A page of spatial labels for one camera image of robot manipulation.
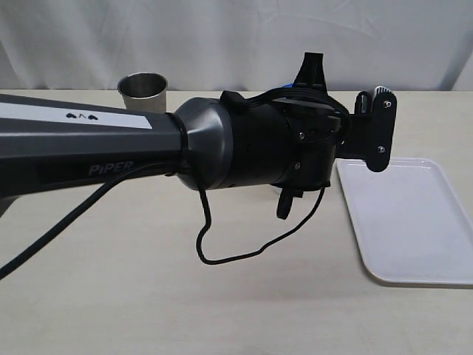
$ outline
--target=black cable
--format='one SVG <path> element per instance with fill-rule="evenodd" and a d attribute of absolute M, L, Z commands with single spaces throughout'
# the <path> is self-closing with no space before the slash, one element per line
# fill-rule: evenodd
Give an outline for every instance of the black cable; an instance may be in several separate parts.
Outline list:
<path fill-rule="evenodd" d="M 122 181 L 130 178 L 132 175 L 137 174 L 145 169 L 151 168 L 164 168 L 164 169 L 171 169 L 169 163 L 151 163 L 142 166 L 138 166 L 134 169 L 131 169 L 123 174 L 119 175 L 114 180 L 104 183 L 101 187 L 99 187 L 95 192 L 93 192 L 84 202 L 82 202 L 79 206 L 69 212 L 64 218 L 62 218 L 59 222 L 57 222 L 49 231 L 43 234 L 42 237 L 37 239 L 33 244 L 31 244 L 28 248 L 23 250 L 18 256 L 13 258 L 10 262 L 5 264 L 0 268 L 0 280 L 4 279 L 12 272 L 14 272 L 17 268 L 22 266 L 25 262 L 27 262 L 32 256 L 34 256 L 38 251 L 42 250 L 49 242 L 51 242 L 54 238 L 56 238 L 59 233 L 61 233 L 65 228 L 67 228 L 72 222 L 74 222 L 78 217 L 80 217 L 85 211 L 87 211 L 90 207 L 92 207 L 98 200 L 100 200 L 108 191 L 113 189 Z"/>
<path fill-rule="evenodd" d="M 280 242 L 281 240 L 289 237 L 290 235 L 298 231 L 316 213 L 317 208 L 320 206 L 320 202 L 322 201 L 322 198 L 324 197 L 324 193 L 325 193 L 325 188 L 322 188 L 319 192 L 319 196 L 317 197 L 317 201 L 315 205 L 307 214 L 307 216 L 305 216 L 304 219 L 302 219 L 297 226 L 292 228 L 290 231 L 287 231 L 284 234 L 280 235 L 279 237 L 276 237 L 270 240 L 269 242 L 264 244 L 264 246 L 262 246 L 259 250 L 256 250 L 247 254 L 236 255 L 234 257 L 226 257 L 223 259 L 209 260 L 205 257 L 203 253 L 202 240 L 204 238 L 204 235 L 207 233 L 207 231 L 211 227 L 212 216 L 211 216 L 210 206 L 208 204 L 207 194 L 205 193 L 205 189 L 199 183 L 198 183 L 198 189 L 199 189 L 199 194 L 200 194 L 200 201 L 204 209 L 205 224 L 202 227 L 202 229 L 200 229 L 200 232 L 197 235 L 196 250 L 197 250 L 197 254 L 199 255 L 200 260 L 207 265 L 225 264 L 225 263 L 230 263 L 232 261 L 248 259 L 249 257 L 255 257 L 257 255 L 260 255 L 262 252 L 264 252 L 267 248 L 269 248 L 273 244 Z"/>

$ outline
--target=robotic arm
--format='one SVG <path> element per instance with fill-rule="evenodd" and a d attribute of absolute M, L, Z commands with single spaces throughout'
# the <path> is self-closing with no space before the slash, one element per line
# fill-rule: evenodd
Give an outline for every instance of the robotic arm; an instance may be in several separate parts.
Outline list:
<path fill-rule="evenodd" d="M 285 219 L 294 197 L 330 185 L 335 158 L 384 170 L 395 114 L 384 87 L 360 92 L 350 114 L 327 94 L 317 53 L 305 54 L 290 88 L 192 98 L 162 115 L 0 95 L 0 214 L 25 194 L 177 174 L 200 191 L 281 187 Z"/>

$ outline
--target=black motor joint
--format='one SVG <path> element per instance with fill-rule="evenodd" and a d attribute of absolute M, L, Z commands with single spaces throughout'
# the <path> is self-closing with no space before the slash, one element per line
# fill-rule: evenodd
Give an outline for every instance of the black motor joint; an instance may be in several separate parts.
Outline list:
<path fill-rule="evenodd" d="M 287 218 L 294 197 L 330 186 L 336 158 L 362 159 L 374 172 L 384 170 L 389 163 L 396 113 L 394 94 L 385 87 L 377 87 L 372 93 L 360 92 L 350 114 L 328 95 L 322 59 L 320 53 L 305 53 L 291 87 L 271 89 L 249 99 L 237 92 L 224 92 L 220 98 L 230 112 L 238 115 L 269 105 L 277 111 L 271 113 L 274 122 L 285 119 L 290 131 L 285 152 L 290 151 L 290 160 L 280 179 L 272 183 L 282 189 L 278 218 Z"/>

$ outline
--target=wooden table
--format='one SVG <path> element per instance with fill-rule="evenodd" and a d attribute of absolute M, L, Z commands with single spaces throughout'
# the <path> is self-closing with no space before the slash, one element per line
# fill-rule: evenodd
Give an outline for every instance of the wooden table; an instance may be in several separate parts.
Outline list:
<path fill-rule="evenodd" d="M 113 91 L 2 91 L 122 107 Z M 170 92 L 174 111 L 194 96 Z M 473 92 L 398 92 L 393 156 L 439 163 L 473 217 Z M 353 107 L 354 92 L 333 96 Z M 316 216 L 262 256 L 205 266 L 198 194 L 175 177 L 126 181 L 0 283 L 0 354 L 471 354 L 473 290 L 386 288 L 361 267 L 336 172 Z M 0 219 L 6 262 L 96 186 L 30 195 Z M 211 257 L 259 248 L 269 186 L 209 192 Z"/>

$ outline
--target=black bracket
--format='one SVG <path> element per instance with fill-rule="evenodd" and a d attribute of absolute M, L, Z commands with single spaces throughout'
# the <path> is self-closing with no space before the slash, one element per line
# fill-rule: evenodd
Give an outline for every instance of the black bracket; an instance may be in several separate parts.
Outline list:
<path fill-rule="evenodd" d="M 350 115 L 352 127 L 336 158 L 361 159 L 373 172 L 382 172 L 389 164 L 397 100 L 385 87 L 377 87 L 371 95 L 360 92 L 355 113 Z"/>

